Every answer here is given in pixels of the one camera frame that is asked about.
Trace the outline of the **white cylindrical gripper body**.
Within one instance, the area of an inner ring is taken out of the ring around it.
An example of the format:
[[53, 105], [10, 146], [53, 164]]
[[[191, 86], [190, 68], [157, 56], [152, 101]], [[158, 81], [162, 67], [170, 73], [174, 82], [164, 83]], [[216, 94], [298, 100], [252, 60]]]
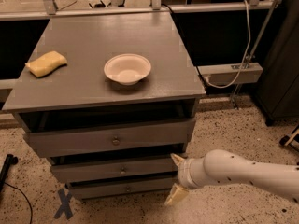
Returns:
[[199, 189], [199, 174], [202, 169], [201, 159], [185, 159], [178, 166], [178, 181], [185, 189]]

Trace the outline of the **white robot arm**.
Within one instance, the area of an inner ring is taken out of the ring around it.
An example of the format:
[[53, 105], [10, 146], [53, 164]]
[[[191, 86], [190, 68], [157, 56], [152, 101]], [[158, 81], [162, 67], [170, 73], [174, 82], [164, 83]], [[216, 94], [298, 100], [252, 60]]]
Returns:
[[178, 168], [178, 182], [171, 188], [166, 205], [182, 201], [191, 190], [204, 186], [246, 184], [299, 203], [299, 169], [283, 165], [250, 161], [231, 152], [216, 149], [203, 158], [171, 158]]

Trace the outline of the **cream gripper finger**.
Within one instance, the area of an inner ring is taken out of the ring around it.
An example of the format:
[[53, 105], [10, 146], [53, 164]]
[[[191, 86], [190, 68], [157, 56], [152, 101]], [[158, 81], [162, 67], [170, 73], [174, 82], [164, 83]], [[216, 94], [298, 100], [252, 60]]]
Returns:
[[175, 153], [171, 154], [171, 159], [173, 160], [173, 162], [176, 166], [180, 166], [185, 161], [184, 158], [182, 158], [181, 156], [179, 156], [178, 154], [175, 154]]
[[189, 191], [179, 184], [174, 184], [165, 200], [165, 205], [175, 205], [186, 198]]

